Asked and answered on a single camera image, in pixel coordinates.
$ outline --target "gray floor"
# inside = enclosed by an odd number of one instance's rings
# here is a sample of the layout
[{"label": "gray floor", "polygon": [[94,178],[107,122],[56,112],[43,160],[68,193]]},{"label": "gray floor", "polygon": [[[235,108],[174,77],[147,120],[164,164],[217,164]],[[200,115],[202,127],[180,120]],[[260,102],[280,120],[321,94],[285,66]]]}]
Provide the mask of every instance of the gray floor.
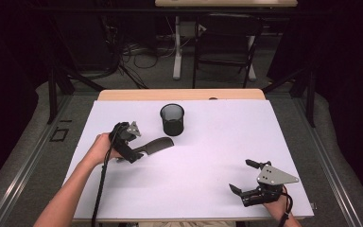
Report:
[{"label": "gray floor", "polygon": [[[265,77],[279,39],[263,37],[254,58],[258,80],[249,82],[249,88],[268,85]],[[174,58],[159,58],[149,69],[135,67],[133,59],[126,63],[149,88],[190,88],[192,79],[191,46],[183,49],[181,79],[174,80]],[[148,56],[135,59],[137,65],[148,66],[155,62]],[[202,67],[199,76],[231,75],[241,79],[233,69]],[[116,72],[110,77],[97,79],[97,83],[111,89],[135,89],[125,75]],[[39,93],[39,105],[22,138],[0,172],[0,226],[30,226],[46,203],[60,188],[67,165],[81,135],[84,123],[97,97],[91,88],[75,81],[74,96],[60,96],[60,115],[47,126],[49,115],[47,84]],[[226,82],[199,81],[198,88],[239,87]],[[363,187],[350,166],[344,161],[336,143],[328,103],[316,97],[315,123],[312,129],[303,119],[303,101],[291,99],[290,84],[267,95],[278,117],[285,140],[299,170],[308,198],[317,209],[313,218],[302,220],[304,226],[363,226]],[[56,128],[69,129],[64,142],[49,142]],[[270,221],[251,222],[250,226],[276,226]]]}]

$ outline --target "gray carpet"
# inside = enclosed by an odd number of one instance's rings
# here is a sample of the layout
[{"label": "gray carpet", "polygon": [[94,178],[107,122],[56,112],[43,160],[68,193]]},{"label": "gray carpet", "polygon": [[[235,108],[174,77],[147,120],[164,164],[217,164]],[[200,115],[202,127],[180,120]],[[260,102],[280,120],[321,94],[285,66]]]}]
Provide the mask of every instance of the gray carpet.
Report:
[{"label": "gray carpet", "polygon": [[[249,82],[248,87],[262,88],[268,85],[269,79],[265,77],[270,60],[273,56],[279,38],[262,37],[254,58],[254,67],[258,80]],[[190,88],[192,82],[192,46],[183,49],[183,59],[181,68],[181,79],[174,80],[173,61],[174,58],[160,58],[157,63],[148,69],[136,67],[150,66],[156,60],[149,56],[139,56],[135,59],[136,65],[131,58],[126,63],[130,69],[135,70],[135,74],[144,81],[149,88]],[[213,68],[202,68],[199,77],[205,78],[213,73]],[[232,75],[236,80],[241,79],[233,70],[218,71],[223,72],[219,75]],[[130,79],[116,72],[110,77],[97,79],[97,83],[111,89],[135,89],[135,85]],[[41,151],[38,162],[32,167],[32,174],[24,178],[26,186],[19,188],[18,197],[14,197],[12,206],[5,212],[0,212],[0,225],[2,226],[31,226],[43,208],[58,191],[63,182],[67,167],[71,161],[72,154],[77,145],[78,139],[86,122],[93,101],[97,93],[84,84],[74,81],[77,92],[74,96],[60,96],[62,103],[65,103],[61,110],[58,120],[52,130],[44,136],[46,132],[46,121],[48,119],[47,86],[44,84],[38,89],[40,95],[39,106],[33,119],[30,121],[24,135],[18,145],[8,158],[7,163],[0,172],[0,202],[10,188],[10,184],[19,176],[24,163],[32,156],[36,148]],[[239,87],[239,84],[226,82],[199,81],[198,88],[222,88]],[[307,192],[308,198],[315,203],[317,209],[314,210],[313,218],[302,220],[304,226],[351,226],[347,217],[342,212],[341,205],[337,200],[337,192],[331,187],[324,166],[320,163],[318,148],[314,142],[314,135],[308,129],[307,123],[303,120],[302,109],[298,99],[291,99],[286,91],[289,84],[283,85],[271,94],[267,95],[272,103],[278,117],[287,145],[291,151],[293,160],[299,170],[302,183]],[[350,166],[344,161],[337,143],[333,125],[328,114],[328,104],[321,97],[316,97],[315,108],[316,133],[318,134],[324,149],[327,151],[333,163],[338,177],[344,186],[347,196],[352,202],[354,210],[358,214],[363,226],[363,187],[359,183]],[[59,130],[53,140],[61,138],[61,130],[68,130],[64,141],[50,142],[54,130]],[[276,221],[253,221],[247,223],[250,226],[276,226]],[[87,226],[88,223],[75,223],[74,226]]]}]

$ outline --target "table surface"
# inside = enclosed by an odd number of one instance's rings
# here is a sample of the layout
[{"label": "table surface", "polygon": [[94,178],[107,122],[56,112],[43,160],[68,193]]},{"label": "table surface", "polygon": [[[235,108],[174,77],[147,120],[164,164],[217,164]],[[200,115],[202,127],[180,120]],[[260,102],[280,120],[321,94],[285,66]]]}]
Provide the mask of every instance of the table surface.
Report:
[{"label": "table surface", "polygon": [[[109,162],[99,221],[202,221],[270,218],[262,205],[244,207],[229,188],[254,189],[260,170],[245,160],[271,161],[299,177],[270,103],[258,89],[103,91],[90,112],[66,179],[97,134],[114,124],[136,121],[141,137],[131,148],[165,136],[160,109],[178,103],[185,110],[184,132],[175,146],[133,164]],[[80,198],[75,220],[90,219],[101,167]],[[288,184],[297,218],[313,212],[301,182]]]},{"label": "table surface", "polygon": [[296,7],[297,0],[155,0],[157,7]]}]

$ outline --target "human arm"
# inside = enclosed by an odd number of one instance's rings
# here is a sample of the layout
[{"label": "human arm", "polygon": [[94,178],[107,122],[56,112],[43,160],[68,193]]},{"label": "human arm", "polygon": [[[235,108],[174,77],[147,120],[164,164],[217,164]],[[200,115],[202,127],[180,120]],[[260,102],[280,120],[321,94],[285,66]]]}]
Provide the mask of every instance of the human arm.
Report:
[{"label": "human arm", "polygon": [[[108,133],[99,134],[72,175],[45,207],[34,226],[70,226],[78,200],[93,169],[104,162],[111,142]],[[114,149],[110,158],[121,157]]]},{"label": "human arm", "polygon": [[[282,195],[277,201],[264,203],[264,206],[273,218],[280,221],[282,216],[285,214],[286,203],[287,197]],[[288,215],[288,219],[285,221],[284,227],[301,227],[301,224],[296,220],[296,218],[294,218],[293,214],[290,213]]]}]

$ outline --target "black mesh cup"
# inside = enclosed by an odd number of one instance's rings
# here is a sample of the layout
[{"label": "black mesh cup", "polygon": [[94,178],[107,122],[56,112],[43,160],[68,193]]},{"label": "black mesh cup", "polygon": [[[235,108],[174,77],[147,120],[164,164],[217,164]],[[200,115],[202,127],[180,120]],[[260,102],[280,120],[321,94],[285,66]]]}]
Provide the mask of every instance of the black mesh cup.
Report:
[{"label": "black mesh cup", "polygon": [[184,109],[182,106],[175,103],[167,104],[161,108],[160,114],[165,134],[169,136],[182,134],[184,130]]}]

